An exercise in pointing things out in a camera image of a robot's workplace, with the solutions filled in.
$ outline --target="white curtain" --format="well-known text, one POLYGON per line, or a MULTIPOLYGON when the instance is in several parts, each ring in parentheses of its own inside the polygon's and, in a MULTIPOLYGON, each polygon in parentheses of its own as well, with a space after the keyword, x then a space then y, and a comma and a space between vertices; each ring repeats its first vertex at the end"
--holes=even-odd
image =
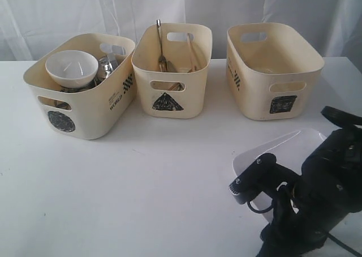
POLYGON ((347 56, 362 71, 362 0, 0 0, 0 60, 37 60, 72 36, 101 32, 139 41, 162 22, 213 31, 213 58, 226 56, 233 25, 280 22, 323 56, 347 56))

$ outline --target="cream plastic bin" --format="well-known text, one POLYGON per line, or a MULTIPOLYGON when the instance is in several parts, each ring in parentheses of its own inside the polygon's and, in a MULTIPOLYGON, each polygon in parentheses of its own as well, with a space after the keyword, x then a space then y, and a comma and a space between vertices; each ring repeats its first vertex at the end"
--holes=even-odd
POLYGON ((287 25, 245 24, 227 32, 227 79, 250 119, 299 115, 323 66, 323 58, 287 25))
POLYGON ((41 110, 51 128, 62 134, 82 139, 95 139, 105 135, 137 94, 131 55, 135 43, 124 37, 89 33, 65 42, 41 58, 24 74, 41 110), (97 59, 106 53, 101 44, 123 47, 126 55, 116 55, 123 62, 100 85, 78 93, 60 92, 62 89, 49 76, 45 62, 55 52, 82 50, 97 59), (54 100, 66 102, 70 110, 56 108, 54 100))
POLYGON ((204 105, 206 79, 212 51, 212 33, 197 24, 161 24, 163 54, 180 73, 159 72, 160 44, 156 25, 149 27, 132 57, 133 69, 142 107, 155 117, 192 118, 204 105), (192 47, 201 66, 198 71, 186 73, 191 68, 186 41, 170 41, 169 33, 190 33, 192 47), (182 83, 184 90, 168 91, 162 86, 182 83))

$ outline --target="white table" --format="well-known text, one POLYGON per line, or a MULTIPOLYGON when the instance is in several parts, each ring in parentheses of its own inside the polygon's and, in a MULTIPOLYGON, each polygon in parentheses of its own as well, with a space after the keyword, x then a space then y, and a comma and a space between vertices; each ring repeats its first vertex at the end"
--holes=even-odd
MULTIPOLYGON (((219 59, 212 60, 198 117, 150 117, 137 99, 92 141, 48 127, 22 78, 33 62, 0 62, 0 255, 255 256, 266 221, 229 193, 231 162, 303 127, 329 135, 335 126, 319 113, 325 105, 362 115, 362 75, 347 58, 325 61, 298 118, 245 118, 219 59)), ((335 235, 362 249, 360 229, 341 230, 335 235)), ((347 256, 332 242, 323 250, 347 256)))

